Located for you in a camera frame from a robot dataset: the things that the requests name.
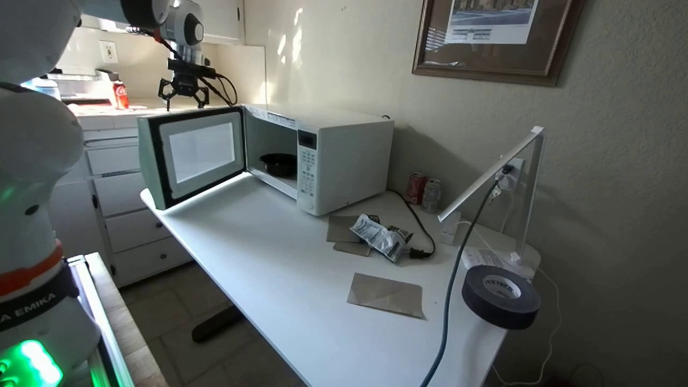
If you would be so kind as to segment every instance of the microwave door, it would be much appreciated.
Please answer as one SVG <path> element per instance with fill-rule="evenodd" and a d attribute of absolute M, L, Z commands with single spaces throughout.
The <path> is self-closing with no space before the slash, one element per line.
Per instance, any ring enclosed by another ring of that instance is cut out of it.
<path fill-rule="evenodd" d="M 193 199 L 246 170 L 242 111 L 143 119 L 141 159 L 158 210 Z"/>

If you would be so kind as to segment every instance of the white microwave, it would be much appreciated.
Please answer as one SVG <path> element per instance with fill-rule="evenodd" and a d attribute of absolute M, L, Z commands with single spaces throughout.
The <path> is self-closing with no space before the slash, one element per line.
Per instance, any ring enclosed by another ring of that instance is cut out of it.
<path fill-rule="evenodd" d="M 312 215 L 387 189 L 393 124 L 354 113 L 216 107 L 144 116 L 141 163 L 158 210 L 251 173 Z"/>

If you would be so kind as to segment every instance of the drawer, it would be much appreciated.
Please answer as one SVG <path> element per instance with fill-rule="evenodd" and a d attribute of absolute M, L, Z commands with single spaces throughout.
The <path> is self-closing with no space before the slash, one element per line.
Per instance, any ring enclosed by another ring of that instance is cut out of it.
<path fill-rule="evenodd" d="M 93 142 L 87 148 L 94 177 L 141 170 L 136 139 Z"/>
<path fill-rule="evenodd" d="M 143 282 L 158 274 L 192 263 L 192 257 L 175 239 L 163 239 L 123 255 L 114 255 L 112 263 L 116 268 L 114 277 L 118 286 L 129 286 L 133 282 Z"/>
<path fill-rule="evenodd" d="M 139 211 L 105 219 L 109 245 L 114 251 L 169 239 L 169 228 L 151 214 Z"/>
<path fill-rule="evenodd" d="M 141 191 L 146 187 L 143 175 L 121 175 L 94 178 L 94 191 L 102 202 L 103 218 L 144 210 Z"/>

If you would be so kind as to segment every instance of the desk lamp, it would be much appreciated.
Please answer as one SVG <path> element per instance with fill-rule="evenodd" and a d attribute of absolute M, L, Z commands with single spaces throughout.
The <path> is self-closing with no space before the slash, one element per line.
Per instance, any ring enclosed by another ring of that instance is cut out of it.
<path fill-rule="evenodd" d="M 457 214 L 485 184 L 492 182 L 518 154 L 523 154 L 529 144 L 534 144 L 532 154 L 532 170 L 527 175 L 527 187 L 524 187 L 524 201 L 521 210 L 521 219 L 518 219 L 518 234 L 517 234 L 517 245 L 509 251 L 509 257 L 504 263 L 504 269 L 523 275 L 532 280 L 535 275 L 537 263 L 534 263 L 534 257 L 539 261 L 537 255 L 529 255 L 527 250 L 527 234 L 532 226 L 532 211 L 534 211 L 534 193 L 535 193 L 535 182 L 537 182 L 537 163 L 539 163 L 539 154 L 542 154 L 542 142 L 545 142 L 545 129 L 534 128 L 532 134 L 517 144 L 508 155 L 504 155 L 495 167 L 490 167 L 469 189 L 465 189 L 443 214 L 440 214 L 440 222 L 446 222 L 451 214 Z"/>

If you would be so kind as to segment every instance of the picture frame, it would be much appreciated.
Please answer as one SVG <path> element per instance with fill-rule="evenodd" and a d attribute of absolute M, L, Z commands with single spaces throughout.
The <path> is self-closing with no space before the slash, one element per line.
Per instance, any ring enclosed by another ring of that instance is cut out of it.
<path fill-rule="evenodd" d="M 582 0 L 423 0 L 414 74 L 556 87 Z"/>

